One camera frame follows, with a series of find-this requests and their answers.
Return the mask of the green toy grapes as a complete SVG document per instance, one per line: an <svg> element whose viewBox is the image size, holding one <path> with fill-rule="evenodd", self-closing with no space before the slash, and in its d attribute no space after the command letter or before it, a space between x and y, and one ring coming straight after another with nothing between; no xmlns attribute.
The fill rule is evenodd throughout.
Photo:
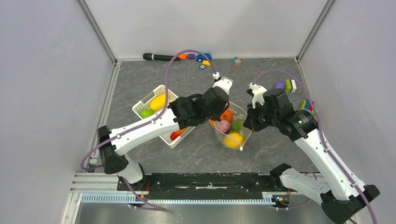
<svg viewBox="0 0 396 224"><path fill-rule="evenodd" d="M230 132L231 133L240 133L242 128L243 128L242 121L233 121L233 122L231 122Z"/></svg>

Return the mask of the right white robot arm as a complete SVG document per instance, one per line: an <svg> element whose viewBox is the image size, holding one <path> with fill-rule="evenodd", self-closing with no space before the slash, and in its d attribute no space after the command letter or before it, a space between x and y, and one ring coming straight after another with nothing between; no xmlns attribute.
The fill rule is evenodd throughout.
<svg viewBox="0 0 396 224"><path fill-rule="evenodd" d="M305 152L325 179L320 182L283 163L270 172L273 189L287 188L305 195L336 224L345 223L379 196L375 185L366 185L352 174L319 130L313 115L295 110L284 90L257 86L247 92L252 102L247 105L244 127L253 132L276 127Z"/></svg>

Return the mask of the clear zip top bag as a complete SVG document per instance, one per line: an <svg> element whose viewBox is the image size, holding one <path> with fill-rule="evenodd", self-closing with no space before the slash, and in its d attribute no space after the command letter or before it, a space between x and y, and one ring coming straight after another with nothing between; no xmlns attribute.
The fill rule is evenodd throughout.
<svg viewBox="0 0 396 224"><path fill-rule="evenodd" d="M220 121L210 120L219 142L226 148L243 151L243 147L252 131L243 126L247 112L230 102L228 109L221 115Z"/></svg>

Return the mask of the purple toy onion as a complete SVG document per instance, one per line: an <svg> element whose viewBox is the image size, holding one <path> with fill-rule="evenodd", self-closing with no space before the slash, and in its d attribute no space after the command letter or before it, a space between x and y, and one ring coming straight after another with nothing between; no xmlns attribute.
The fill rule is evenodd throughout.
<svg viewBox="0 0 396 224"><path fill-rule="evenodd" d="M227 134L231 130L231 123L227 120L221 120L215 122L215 127L224 134Z"/></svg>

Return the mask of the yellow toy lemon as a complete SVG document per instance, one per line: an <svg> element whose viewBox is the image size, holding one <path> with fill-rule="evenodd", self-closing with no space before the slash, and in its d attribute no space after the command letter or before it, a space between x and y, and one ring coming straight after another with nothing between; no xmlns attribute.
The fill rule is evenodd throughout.
<svg viewBox="0 0 396 224"><path fill-rule="evenodd" d="M223 140L224 146L231 149L239 149L244 142L244 138L240 133L229 133Z"/></svg>

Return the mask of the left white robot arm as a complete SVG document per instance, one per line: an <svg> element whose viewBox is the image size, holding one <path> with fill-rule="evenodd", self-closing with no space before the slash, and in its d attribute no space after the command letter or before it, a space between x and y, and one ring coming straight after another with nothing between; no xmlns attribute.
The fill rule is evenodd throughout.
<svg viewBox="0 0 396 224"><path fill-rule="evenodd" d="M100 127L98 147L104 173L117 174L135 190L143 189L147 178L141 166L129 158L128 152L160 135L198 126L209 119L219 121L229 107L229 91L228 87L214 86L203 94L178 97L166 104L164 111L128 126L112 130Z"/></svg>

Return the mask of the orange toy pumpkin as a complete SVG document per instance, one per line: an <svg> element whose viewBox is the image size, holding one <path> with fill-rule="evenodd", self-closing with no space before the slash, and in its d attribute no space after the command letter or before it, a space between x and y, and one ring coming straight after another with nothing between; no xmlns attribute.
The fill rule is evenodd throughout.
<svg viewBox="0 0 396 224"><path fill-rule="evenodd" d="M228 121L229 123L232 123L232 121L233 121L233 113L232 113L232 111L231 111L230 109L226 109L226 110L222 113L220 119L221 119L221 120L226 120L226 121Z"/></svg>

